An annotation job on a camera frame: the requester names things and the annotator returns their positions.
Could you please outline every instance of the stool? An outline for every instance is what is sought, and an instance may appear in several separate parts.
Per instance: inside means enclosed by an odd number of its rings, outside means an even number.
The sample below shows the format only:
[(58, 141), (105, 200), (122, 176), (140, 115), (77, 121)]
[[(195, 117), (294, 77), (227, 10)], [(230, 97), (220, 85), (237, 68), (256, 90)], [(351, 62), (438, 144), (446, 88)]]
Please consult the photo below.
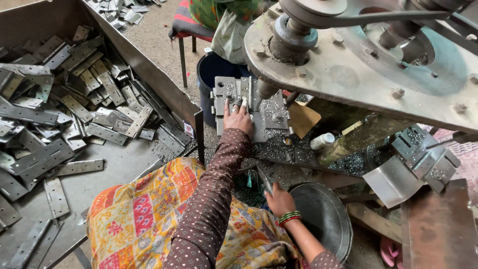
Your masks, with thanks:
[(184, 55), (184, 40), (183, 38), (193, 37), (193, 52), (196, 52), (196, 38), (212, 42), (214, 37), (214, 30), (203, 27), (193, 20), (191, 13), (189, 13), (189, 1), (183, 0), (179, 3), (174, 16), (173, 25), (169, 31), (169, 38), (171, 41), (179, 39), (179, 54), (181, 56), (181, 70), (183, 72), (184, 87), (187, 87), (186, 80), (186, 59)]

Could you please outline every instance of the concrete floor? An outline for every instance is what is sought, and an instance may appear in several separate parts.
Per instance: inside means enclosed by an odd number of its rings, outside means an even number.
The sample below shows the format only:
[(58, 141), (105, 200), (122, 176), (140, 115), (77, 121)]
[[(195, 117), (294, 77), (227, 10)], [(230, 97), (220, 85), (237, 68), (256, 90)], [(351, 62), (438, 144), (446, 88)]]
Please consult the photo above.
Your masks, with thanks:
[[(38, 0), (9, 1), (8, 5), (0, 7), (0, 11), (36, 1)], [(197, 39), (197, 52), (193, 53), (191, 51), (191, 38), (185, 39), (186, 71), (189, 73), (189, 76), (187, 77), (188, 87), (183, 87), (179, 45), (177, 41), (171, 42), (168, 37), (168, 32), (171, 29), (171, 23), (180, 1), (181, 0), (169, 0), (166, 3), (163, 3), (161, 7), (150, 5), (148, 7), (150, 11), (145, 13), (144, 18), (139, 25), (125, 27), (121, 32), (199, 106), (200, 97), (196, 83), (196, 64), (204, 55), (204, 48), (210, 46), (210, 43)], [(204, 133), (206, 143), (206, 162), (208, 162), (214, 153), (219, 139), (216, 136), (216, 130), (206, 124), (204, 127)], [(278, 165), (247, 159), (243, 166), (253, 163), (260, 163), (261, 166), (265, 168), (266, 173), (271, 175), (274, 181), (280, 182), (284, 189), (305, 180), (313, 181), (315, 178), (311, 176), (311, 170), (289, 165)], [(349, 264), (351, 265), (350, 268), (385, 268), (380, 258), (378, 248), (379, 241), (376, 234), (356, 225), (353, 225), (353, 228), (354, 240), (348, 259)], [(89, 241), (86, 241), (81, 246), (81, 249), (85, 252), (88, 258), (91, 258)], [(81, 269), (83, 267), (78, 262), (75, 255), (71, 254), (65, 258), (57, 268)]]

